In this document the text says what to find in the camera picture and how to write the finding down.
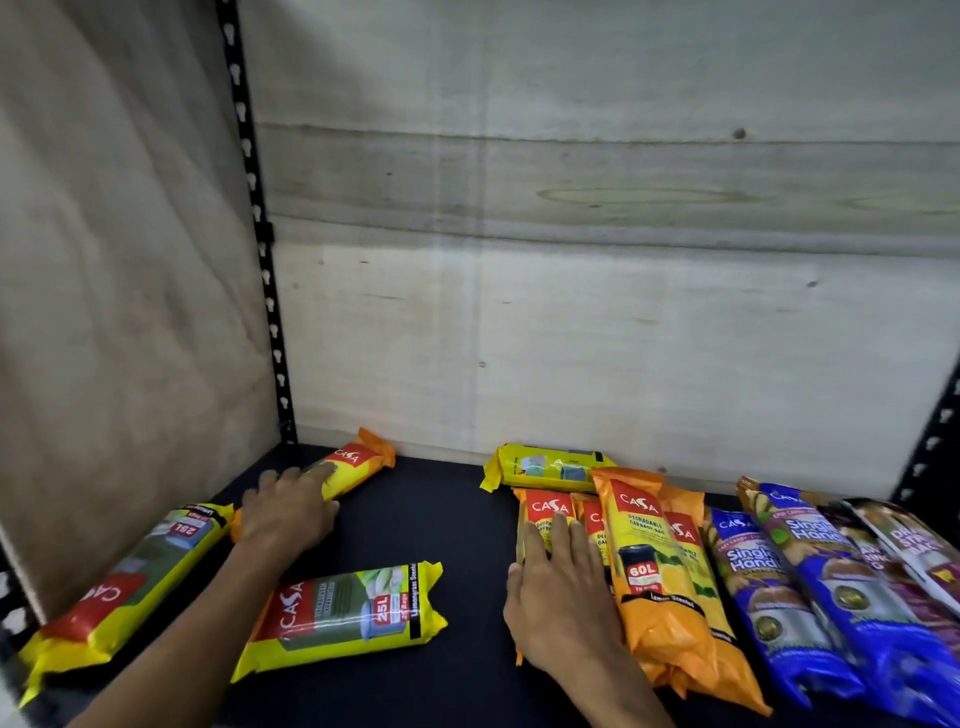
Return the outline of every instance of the yellow garbage bag package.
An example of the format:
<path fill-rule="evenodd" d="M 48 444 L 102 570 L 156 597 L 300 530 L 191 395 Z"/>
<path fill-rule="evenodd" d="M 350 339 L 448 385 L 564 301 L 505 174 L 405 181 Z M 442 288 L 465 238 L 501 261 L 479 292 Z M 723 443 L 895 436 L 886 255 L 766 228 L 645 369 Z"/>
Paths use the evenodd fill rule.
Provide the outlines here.
<path fill-rule="evenodd" d="M 252 672 L 428 643 L 446 627 L 427 598 L 443 572 L 442 564 L 421 561 L 277 587 L 231 682 Z"/>
<path fill-rule="evenodd" d="M 23 703 L 48 672 L 109 662 L 156 606 L 227 534 L 233 506 L 185 505 L 144 537 L 127 558 L 65 615 L 43 625 L 20 651 L 30 670 Z"/>
<path fill-rule="evenodd" d="M 392 468 L 396 464 L 396 449 L 382 437 L 361 427 L 357 436 L 349 443 L 318 460 L 303 472 L 309 473 L 323 463 L 333 463 L 335 468 L 324 481 L 324 499 L 333 500 L 349 493 L 382 468 Z M 243 508 L 240 508 L 230 526 L 230 538 L 234 543 L 243 536 L 242 517 Z"/>
<path fill-rule="evenodd" d="M 773 710 L 763 702 L 763 693 L 760 692 L 754 671 L 737 646 L 720 601 L 716 579 L 704 551 L 700 537 L 700 529 L 705 525 L 704 494 L 685 491 L 664 483 L 660 486 L 658 497 L 663 506 L 663 515 L 673 529 L 674 538 L 680 546 L 681 558 L 693 581 L 694 599 L 707 617 L 707 625 L 716 647 L 718 676 L 716 686 L 707 688 L 681 670 L 675 669 L 670 676 L 670 684 L 681 696 L 685 696 L 686 689 L 690 688 L 750 708 L 762 716 L 769 716 Z"/>
<path fill-rule="evenodd" d="M 607 519 L 613 591 L 627 646 L 642 666 L 676 666 L 714 688 L 716 647 L 663 515 L 658 499 L 662 476 L 596 468 L 593 481 Z"/>
<path fill-rule="evenodd" d="M 615 464 L 602 452 L 529 448 L 508 443 L 484 466 L 480 487 L 492 493 L 501 483 L 562 493 L 593 493 L 590 471 Z"/>

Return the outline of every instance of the red logo label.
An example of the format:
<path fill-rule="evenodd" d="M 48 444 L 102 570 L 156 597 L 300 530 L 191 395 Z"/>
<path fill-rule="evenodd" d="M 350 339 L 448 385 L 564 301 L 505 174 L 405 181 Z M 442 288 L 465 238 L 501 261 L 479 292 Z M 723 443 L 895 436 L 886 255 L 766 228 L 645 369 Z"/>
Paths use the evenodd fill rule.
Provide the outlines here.
<path fill-rule="evenodd" d="M 44 637 L 85 643 L 90 633 L 146 582 L 147 575 L 143 573 L 112 573 L 87 592 L 73 609 L 45 624 L 40 631 Z"/>
<path fill-rule="evenodd" d="M 644 592 L 663 594 L 660 569 L 657 568 L 655 561 L 631 564 L 627 567 L 627 583 L 630 585 L 631 594 L 641 595 Z"/>
<path fill-rule="evenodd" d="M 170 533 L 174 536 L 183 536 L 184 538 L 189 539 L 196 535 L 197 531 L 199 530 L 200 528 L 195 525 L 190 525 L 189 523 L 184 523 L 183 521 L 177 521 L 170 528 Z"/>
<path fill-rule="evenodd" d="M 527 519 L 536 523 L 552 519 L 553 514 L 562 513 L 573 518 L 573 498 L 568 493 L 551 491 L 526 491 Z"/>
<path fill-rule="evenodd" d="M 616 498 L 616 510 L 621 513 L 639 513 L 643 516 L 662 516 L 660 502 L 646 491 L 632 488 L 620 480 L 611 480 L 613 496 Z"/>
<path fill-rule="evenodd" d="M 350 443 L 345 448 L 338 449 L 336 452 L 329 454 L 324 460 L 334 463 L 347 463 L 357 468 L 375 455 L 376 453 L 365 445 Z"/>
<path fill-rule="evenodd" d="M 697 526 L 686 513 L 666 512 L 667 522 L 673 529 L 673 537 L 682 544 L 700 545 L 700 534 L 697 532 Z"/>
<path fill-rule="evenodd" d="M 587 529 L 587 535 L 592 536 L 604 530 L 603 507 L 597 498 L 584 498 L 584 527 Z"/>
<path fill-rule="evenodd" d="M 410 620 L 410 595 L 379 595 L 373 598 L 373 623 L 380 626 Z"/>
<path fill-rule="evenodd" d="M 314 606 L 320 598 L 325 597 L 325 594 L 316 594 L 317 586 L 316 581 L 301 581 L 277 587 L 270 598 L 270 606 L 263 616 L 260 629 L 251 642 L 293 637 L 299 632 L 312 630 Z M 332 590 L 334 586 L 333 582 L 320 582 L 324 590 Z"/>

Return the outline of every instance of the casa logo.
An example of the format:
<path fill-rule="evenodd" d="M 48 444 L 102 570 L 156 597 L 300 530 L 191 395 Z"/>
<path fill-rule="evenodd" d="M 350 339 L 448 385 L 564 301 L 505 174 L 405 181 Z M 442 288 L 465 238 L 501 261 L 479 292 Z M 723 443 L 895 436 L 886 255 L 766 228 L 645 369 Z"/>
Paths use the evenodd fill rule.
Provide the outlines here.
<path fill-rule="evenodd" d="M 789 501 L 794 502 L 794 503 L 803 503 L 803 502 L 804 502 L 804 500 L 803 500 L 802 498 L 798 498 L 798 497 L 796 497 L 796 496 L 791 496 L 789 493 L 782 493 L 781 491 L 770 491 L 770 497 L 771 497 L 771 498 L 775 498 L 775 499 L 777 499 L 777 500 L 789 500 Z"/>
<path fill-rule="evenodd" d="M 554 513 L 573 518 L 573 501 L 570 496 L 543 491 L 527 492 L 527 517 L 531 521 L 542 521 Z"/>
<path fill-rule="evenodd" d="M 108 584 L 100 584 L 87 592 L 81 601 L 97 599 L 98 601 L 112 602 L 116 601 L 121 596 L 123 596 L 123 591 L 121 591 L 119 587 L 110 586 Z"/>
<path fill-rule="evenodd" d="M 356 468 L 366 463 L 374 455 L 376 455 L 376 453 L 370 448 L 352 443 L 349 448 L 338 449 L 332 455 L 328 455 L 326 458 L 324 458 L 324 460 L 337 463 L 347 463 L 348 465 L 352 465 L 354 468 Z"/>
<path fill-rule="evenodd" d="M 660 504 L 657 499 L 644 493 L 638 488 L 632 488 L 619 480 L 612 481 L 613 493 L 616 495 L 617 509 L 649 516 L 661 516 Z"/>
<path fill-rule="evenodd" d="M 561 503 L 557 498 L 553 500 L 543 500 L 539 503 L 534 501 L 530 504 L 530 507 L 539 513 L 543 511 L 559 511 L 560 513 L 566 513 L 568 516 L 570 515 L 570 510 L 566 507 L 566 503 Z"/>
<path fill-rule="evenodd" d="M 303 599 L 303 582 L 290 587 L 290 592 L 277 595 L 280 599 L 280 627 L 290 629 L 297 623 L 297 606 Z"/>
<path fill-rule="evenodd" d="M 682 523 L 671 523 L 670 527 L 673 528 L 674 535 L 681 539 L 682 541 L 693 541 L 693 533 L 689 529 L 685 528 Z"/>

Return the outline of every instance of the hand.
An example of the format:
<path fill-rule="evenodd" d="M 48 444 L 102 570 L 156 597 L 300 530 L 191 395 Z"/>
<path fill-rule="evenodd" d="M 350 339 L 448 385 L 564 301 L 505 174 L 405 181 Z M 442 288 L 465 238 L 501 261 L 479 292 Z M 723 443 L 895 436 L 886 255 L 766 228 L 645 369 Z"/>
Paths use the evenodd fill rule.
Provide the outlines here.
<path fill-rule="evenodd" d="M 243 537 L 240 544 L 276 559 L 285 570 L 294 559 L 318 544 L 330 531 L 340 510 L 336 500 L 324 500 L 324 481 L 332 463 L 322 463 L 309 473 L 288 468 L 260 474 L 259 490 L 243 495 Z"/>
<path fill-rule="evenodd" d="M 626 652 L 603 561 L 579 522 L 554 516 L 553 558 L 532 523 L 525 525 L 526 561 L 511 564 L 503 618 L 525 659 L 564 687 L 584 661 Z"/>
<path fill-rule="evenodd" d="M 564 689 L 593 728 L 666 728 L 673 722 L 623 643 L 620 618 L 596 544 L 557 514 L 553 557 L 526 523 L 526 559 L 511 564 L 503 618 L 517 649 Z"/>

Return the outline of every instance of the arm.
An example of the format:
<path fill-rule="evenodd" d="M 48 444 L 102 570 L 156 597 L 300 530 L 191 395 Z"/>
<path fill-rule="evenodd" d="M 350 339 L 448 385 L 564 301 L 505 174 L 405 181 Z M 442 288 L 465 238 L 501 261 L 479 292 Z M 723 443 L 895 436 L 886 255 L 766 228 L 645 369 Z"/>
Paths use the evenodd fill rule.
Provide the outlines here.
<path fill-rule="evenodd" d="M 206 728 L 277 580 L 333 528 L 332 466 L 267 471 L 244 494 L 244 534 L 200 596 L 68 728 Z"/>
<path fill-rule="evenodd" d="M 593 728 L 672 728 L 623 643 L 600 552 L 579 522 L 555 516 L 553 555 L 532 523 L 526 560 L 511 564 L 503 617 L 517 648 L 550 674 Z"/>

